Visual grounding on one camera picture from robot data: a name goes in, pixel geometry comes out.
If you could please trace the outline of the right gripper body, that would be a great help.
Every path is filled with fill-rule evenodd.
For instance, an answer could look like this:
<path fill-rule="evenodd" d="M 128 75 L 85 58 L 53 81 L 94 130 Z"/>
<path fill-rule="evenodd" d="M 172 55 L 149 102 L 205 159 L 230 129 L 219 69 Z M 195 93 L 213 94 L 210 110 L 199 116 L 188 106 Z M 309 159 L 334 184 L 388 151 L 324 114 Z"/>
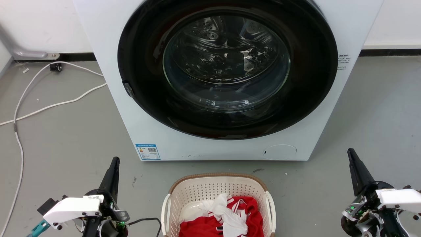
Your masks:
<path fill-rule="evenodd" d="M 396 208 L 378 209 L 380 201 L 376 190 L 396 189 L 383 181 L 374 181 L 364 187 L 356 199 L 342 212 L 341 227 L 350 237 L 410 237 L 400 215 L 408 212 Z M 412 213 L 414 219 L 420 215 Z"/>

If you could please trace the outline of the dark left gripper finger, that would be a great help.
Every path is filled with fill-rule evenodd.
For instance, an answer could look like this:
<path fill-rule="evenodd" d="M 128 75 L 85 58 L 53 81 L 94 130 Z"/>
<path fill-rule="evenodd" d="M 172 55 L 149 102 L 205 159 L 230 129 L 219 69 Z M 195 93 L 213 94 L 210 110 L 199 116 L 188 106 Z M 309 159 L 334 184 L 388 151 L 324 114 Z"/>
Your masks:
<path fill-rule="evenodd" d="M 112 171 L 111 171 L 111 164 L 110 164 L 99 186 L 99 189 L 109 192 L 110 195 L 111 195 L 111 173 Z"/>
<path fill-rule="evenodd" d="M 118 200 L 118 186 L 119 186 L 119 178 L 120 178 L 120 158 L 114 157 L 112 159 L 111 165 L 111 182 L 110 182 L 110 193 L 117 202 Z"/>

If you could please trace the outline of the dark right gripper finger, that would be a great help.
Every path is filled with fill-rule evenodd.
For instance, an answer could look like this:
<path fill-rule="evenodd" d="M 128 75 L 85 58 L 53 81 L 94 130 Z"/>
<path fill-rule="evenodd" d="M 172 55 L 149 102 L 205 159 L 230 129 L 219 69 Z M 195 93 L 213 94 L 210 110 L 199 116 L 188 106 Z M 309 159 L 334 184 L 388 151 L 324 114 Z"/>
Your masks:
<path fill-rule="evenodd" d="M 369 185 L 369 184 L 371 184 L 371 183 L 373 183 L 375 181 L 373 179 L 372 175 L 370 174 L 370 172 L 368 171 L 367 167 L 364 165 L 364 163 L 363 163 L 363 173 L 364 173 L 364 178 L 365 178 L 365 184 L 366 184 L 366 186 Z"/>
<path fill-rule="evenodd" d="M 356 151 L 353 148 L 347 150 L 349 159 L 349 169 L 352 180 L 352 187 L 354 196 L 357 197 L 363 188 L 366 186 L 363 173 L 363 162 L 360 160 Z"/>

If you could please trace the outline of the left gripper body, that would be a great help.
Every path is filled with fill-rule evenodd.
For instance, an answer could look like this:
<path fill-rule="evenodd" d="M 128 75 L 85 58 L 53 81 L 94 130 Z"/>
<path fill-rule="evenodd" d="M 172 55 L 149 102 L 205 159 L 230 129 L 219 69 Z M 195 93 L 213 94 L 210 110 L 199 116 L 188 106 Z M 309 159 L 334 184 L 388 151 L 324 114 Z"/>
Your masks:
<path fill-rule="evenodd" d="M 130 219 L 127 211 L 117 206 L 118 189 L 95 189 L 84 198 L 100 200 L 99 210 L 94 214 L 83 214 L 85 222 L 82 237 L 128 237 L 125 224 Z"/>

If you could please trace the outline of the beige perforated laundry basket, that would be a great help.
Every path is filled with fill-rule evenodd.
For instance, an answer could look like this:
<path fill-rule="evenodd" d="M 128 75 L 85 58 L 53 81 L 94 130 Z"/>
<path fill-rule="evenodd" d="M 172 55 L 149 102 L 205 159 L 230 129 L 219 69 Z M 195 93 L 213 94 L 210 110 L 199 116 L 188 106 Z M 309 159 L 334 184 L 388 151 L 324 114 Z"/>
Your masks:
<path fill-rule="evenodd" d="M 183 219 L 199 211 L 201 201 L 214 200 L 223 193 L 254 198 L 263 218 L 264 237 L 276 237 L 276 210 L 272 195 L 258 177 L 242 173 L 193 174 L 177 180 L 162 205 L 164 237 L 178 237 Z"/>

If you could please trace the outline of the blue energy label sticker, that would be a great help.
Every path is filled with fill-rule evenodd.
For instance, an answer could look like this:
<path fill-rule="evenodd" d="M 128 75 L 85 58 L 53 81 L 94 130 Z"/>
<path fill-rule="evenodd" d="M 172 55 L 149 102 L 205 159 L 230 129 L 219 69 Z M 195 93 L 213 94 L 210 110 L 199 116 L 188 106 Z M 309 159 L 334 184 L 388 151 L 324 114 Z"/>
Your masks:
<path fill-rule="evenodd" d="M 142 161 L 161 160 L 156 144 L 135 144 Z"/>

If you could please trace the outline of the round white filter cover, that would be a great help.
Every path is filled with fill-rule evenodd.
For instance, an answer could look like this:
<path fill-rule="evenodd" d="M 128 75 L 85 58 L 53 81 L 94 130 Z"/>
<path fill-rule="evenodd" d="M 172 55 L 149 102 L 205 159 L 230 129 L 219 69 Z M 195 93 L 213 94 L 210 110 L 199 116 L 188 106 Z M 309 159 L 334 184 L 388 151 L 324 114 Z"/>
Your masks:
<path fill-rule="evenodd" d="M 263 151 L 263 156 L 268 160 L 293 160 L 297 149 L 291 145 L 273 145 Z"/>

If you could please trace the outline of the red garment with white stripes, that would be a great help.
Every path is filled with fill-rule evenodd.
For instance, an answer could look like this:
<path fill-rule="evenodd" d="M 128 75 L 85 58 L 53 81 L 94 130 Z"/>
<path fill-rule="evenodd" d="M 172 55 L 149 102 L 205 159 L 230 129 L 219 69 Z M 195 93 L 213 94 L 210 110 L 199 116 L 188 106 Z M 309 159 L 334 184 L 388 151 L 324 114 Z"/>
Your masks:
<path fill-rule="evenodd" d="M 221 194 L 203 200 L 182 220 L 178 237 L 265 237 L 263 218 L 252 197 Z"/>

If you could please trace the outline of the grey door latch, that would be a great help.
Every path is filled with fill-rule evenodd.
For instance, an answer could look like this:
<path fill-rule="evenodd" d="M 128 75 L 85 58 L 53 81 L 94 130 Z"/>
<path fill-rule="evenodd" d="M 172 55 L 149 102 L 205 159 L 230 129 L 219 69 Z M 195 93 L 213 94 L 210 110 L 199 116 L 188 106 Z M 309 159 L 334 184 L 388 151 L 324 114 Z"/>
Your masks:
<path fill-rule="evenodd" d="M 129 82 L 128 81 L 126 81 L 126 80 L 123 80 L 122 81 L 122 84 L 123 84 L 123 87 L 124 87 L 124 89 L 125 89 L 125 91 L 126 91 L 126 93 L 128 94 L 128 96 L 129 97 L 131 97 L 132 99 L 134 99 L 134 93 L 133 93 L 133 90 L 132 90 L 132 87 L 131 87 L 131 85 L 129 84 Z"/>

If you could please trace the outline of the small printed text sticker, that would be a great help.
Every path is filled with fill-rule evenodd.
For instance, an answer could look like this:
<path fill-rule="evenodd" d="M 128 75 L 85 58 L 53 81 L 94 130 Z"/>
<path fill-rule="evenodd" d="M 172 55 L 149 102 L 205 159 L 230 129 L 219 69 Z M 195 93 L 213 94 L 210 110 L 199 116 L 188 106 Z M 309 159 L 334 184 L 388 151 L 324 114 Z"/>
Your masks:
<path fill-rule="evenodd" d="M 340 54 L 338 55 L 338 70 L 345 70 L 347 65 L 349 64 L 351 58 L 348 54 Z"/>

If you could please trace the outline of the black round washer door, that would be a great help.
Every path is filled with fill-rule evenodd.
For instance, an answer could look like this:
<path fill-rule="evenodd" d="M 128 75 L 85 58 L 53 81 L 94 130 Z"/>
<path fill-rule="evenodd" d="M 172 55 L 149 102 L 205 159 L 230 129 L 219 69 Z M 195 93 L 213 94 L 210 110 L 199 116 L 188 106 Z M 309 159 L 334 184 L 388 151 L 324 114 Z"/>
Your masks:
<path fill-rule="evenodd" d="M 117 55 L 122 81 L 150 116 L 229 141 L 298 123 L 325 99 L 338 66 L 313 0 L 146 0 Z"/>

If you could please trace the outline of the white front-load washing machine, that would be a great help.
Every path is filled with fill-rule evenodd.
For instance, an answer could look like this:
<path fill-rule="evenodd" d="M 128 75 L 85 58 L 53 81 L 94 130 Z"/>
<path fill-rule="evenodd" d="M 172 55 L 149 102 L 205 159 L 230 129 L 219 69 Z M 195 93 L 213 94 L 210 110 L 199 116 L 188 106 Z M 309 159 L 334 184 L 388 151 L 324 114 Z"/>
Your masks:
<path fill-rule="evenodd" d="M 313 0 L 331 27 L 338 55 L 348 54 L 351 58 L 347 68 L 337 69 L 334 83 L 325 99 L 298 123 L 262 137 L 229 141 L 202 138 L 174 130 L 150 116 L 126 93 L 118 68 L 118 46 L 129 18 L 145 1 L 73 0 L 133 147 L 136 149 L 135 144 L 156 144 L 161 160 L 153 161 L 266 161 L 268 159 L 263 156 L 263 151 L 267 147 L 281 144 L 297 149 L 294 161 L 307 161 L 384 2 Z"/>

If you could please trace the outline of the teal plastic bracket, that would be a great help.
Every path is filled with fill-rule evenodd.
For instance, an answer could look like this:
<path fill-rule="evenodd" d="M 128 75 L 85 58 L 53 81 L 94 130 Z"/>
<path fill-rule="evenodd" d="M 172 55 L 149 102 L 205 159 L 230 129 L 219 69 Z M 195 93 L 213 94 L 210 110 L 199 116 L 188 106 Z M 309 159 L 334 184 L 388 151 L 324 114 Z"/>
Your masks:
<path fill-rule="evenodd" d="M 42 220 L 31 230 L 31 232 L 26 237 L 39 237 L 50 226 L 51 225 L 46 220 Z"/>

